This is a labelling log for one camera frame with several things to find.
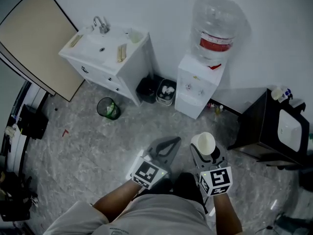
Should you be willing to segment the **black box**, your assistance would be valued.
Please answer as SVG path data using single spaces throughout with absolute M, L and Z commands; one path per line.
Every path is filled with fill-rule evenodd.
M 20 118 L 17 125 L 21 134 L 41 140 L 48 124 L 48 118 L 41 111 L 25 104 L 22 107 Z

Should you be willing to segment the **dark wooden cabinet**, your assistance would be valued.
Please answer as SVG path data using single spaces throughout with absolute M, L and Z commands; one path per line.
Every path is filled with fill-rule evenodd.
M 278 139 L 279 113 L 282 109 L 301 124 L 302 136 L 298 152 L 293 151 Z M 228 149 L 242 152 L 267 166 L 307 165 L 309 163 L 307 151 L 310 124 L 302 115 L 305 109 L 305 103 L 293 107 L 287 100 L 281 103 L 273 100 L 271 90 L 267 89 L 239 116 L 239 132 L 234 144 Z

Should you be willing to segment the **clear water bottle red label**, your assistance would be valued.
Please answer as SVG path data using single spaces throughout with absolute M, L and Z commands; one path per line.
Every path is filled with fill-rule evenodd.
M 214 70 L 229 59 L 245 15 L 231 0 L 196 0 L 192 11 L 190 52 Z

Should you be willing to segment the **small white mug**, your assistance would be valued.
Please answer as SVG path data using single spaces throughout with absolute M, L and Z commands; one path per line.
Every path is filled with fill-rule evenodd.
M 283 94 L 283 91 L 278 87 L 271 91 L 271 97 L 273 100 L 278 100 L 283 96 Z

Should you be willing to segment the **black bag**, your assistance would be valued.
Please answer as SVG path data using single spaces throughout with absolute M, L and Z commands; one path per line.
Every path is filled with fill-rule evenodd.
M 38 195 L 30 188 L 32 177 L 14 172 L 0 172 L 0 217 L 5 222 L 30 219 L 33 200 Z

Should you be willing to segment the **white water dispenser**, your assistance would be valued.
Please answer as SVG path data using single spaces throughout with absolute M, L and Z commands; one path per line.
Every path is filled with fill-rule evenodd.
M 178 66 L 175 109 L 197 119 L 217 89 L 225 64 L 213 70 L 190 54 L 185 54 Z

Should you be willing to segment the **white paper cup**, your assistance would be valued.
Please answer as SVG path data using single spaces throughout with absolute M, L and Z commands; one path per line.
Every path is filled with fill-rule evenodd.
M 205 156 L 211 155 L 216 148 L 215 139 L 209 132 L 203 132 L 201 134 L 195 135 L 191 139 L 191 143 L 202 155 Z

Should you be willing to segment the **person's left forearm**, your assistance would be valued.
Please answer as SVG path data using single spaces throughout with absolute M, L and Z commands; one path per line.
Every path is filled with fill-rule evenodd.
M 142 186 L 132 180 L 128 180 L 117 189 L 100 198 L 92 206 L 100 211 L 109 222 L 113 222 L 141 189 Z

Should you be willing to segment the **chrome faucet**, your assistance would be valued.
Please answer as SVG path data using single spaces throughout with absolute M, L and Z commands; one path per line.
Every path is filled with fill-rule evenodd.
M 107 34 L 110 27 L 106 24 L 106 21 L 102 21 L 99 16 L 93 18 L 93 24 L 95 27 L 99 28 L 100 34 Z

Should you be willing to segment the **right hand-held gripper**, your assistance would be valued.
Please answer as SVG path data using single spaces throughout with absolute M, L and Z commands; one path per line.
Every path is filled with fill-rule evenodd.
M 212 163 L 204 163 L 197 148 L 191 144 L 190 150 L 197 173 L 198 186 L 203 194 L 204 206 L 210 197 L 228 193 L 232 187 L 232 170 L 225 159 L 225 150 L 215 146 L 210 154 Z

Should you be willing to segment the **white rectangular bin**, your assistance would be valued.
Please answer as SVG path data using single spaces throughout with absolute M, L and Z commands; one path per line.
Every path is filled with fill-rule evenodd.
M 161 93 L 162 86 L 171 86 L 175 89 L 175 92 L 170 94 L 171 98 L 169 100 L 165 100 L 164 98 L 160 98 L 159 94 Z M 170 106 L 175 98 L 176 95 L 176 88 L 177 84 L 175 81 L 169 80 L 169 79 L 163 79 L 158 87 L 158 90 L 156 92 L 156 101 L 160 104 L 163 104 L 165 106 Z

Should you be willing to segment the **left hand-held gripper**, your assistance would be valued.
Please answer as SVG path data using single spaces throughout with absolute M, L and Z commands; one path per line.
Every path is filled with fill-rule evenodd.
M 180 145 L 180 137 L 163 137 L 153 141 L 149 147 L 149 154 L 156 154 L 162 163 L 171 165 Z M 126 175 L 126 181 L 132 180 L 145 189 L 151 189 L 160 180 L 168 176 L 168 171 L 157 166 L 150 155 L 144 150 L 140 150 Z

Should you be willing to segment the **small wooden comb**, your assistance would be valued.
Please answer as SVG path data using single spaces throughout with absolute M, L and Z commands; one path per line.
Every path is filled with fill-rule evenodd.
M 80 41 L 83 35 L 76 35 L 74 39 L 69 43 L 69 48 L 75 47 L 75 45 Z

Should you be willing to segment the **black mesh wastebasket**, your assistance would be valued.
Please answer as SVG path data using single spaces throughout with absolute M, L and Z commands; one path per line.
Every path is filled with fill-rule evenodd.
M 110 97 L 105 97 L 103 99 L 101 99 L 98 104 L 97 104 L 97 113 L 105 118 L 108 118 L 110 120 L 116 120 L 120 117 L 121 115 L 121 111 L 120 108 L 117 106 L 117 104 L 115 103 L 115 108 L 116 108 L 116 115 L 113 117 L 108 117 L 107 116 L 107 106 L 110 105 L 111 103 L 115 103 L 113 101 L 113 99 L 111 99 Z

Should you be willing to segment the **white sink cabinet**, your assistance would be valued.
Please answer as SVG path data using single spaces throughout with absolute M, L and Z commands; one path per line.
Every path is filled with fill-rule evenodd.
M 142 33 L 139 43 L 133 44 L 125 32 L 135 29 Z M 73 48 L 69 43 L 76 35 L 83 35 Z M 150 36 L 145 29 L 112 25 L 107 34 L 100 34 L 95 26 L 80 29 L 59 51 L 82 77 L 115 93 L 131 99 L 136 106 L 141 101 L 136 93 L 140 81 L 153 73 L 148 42 Z M 117 48 L 127 44 L 126 59 L 118 63 Z

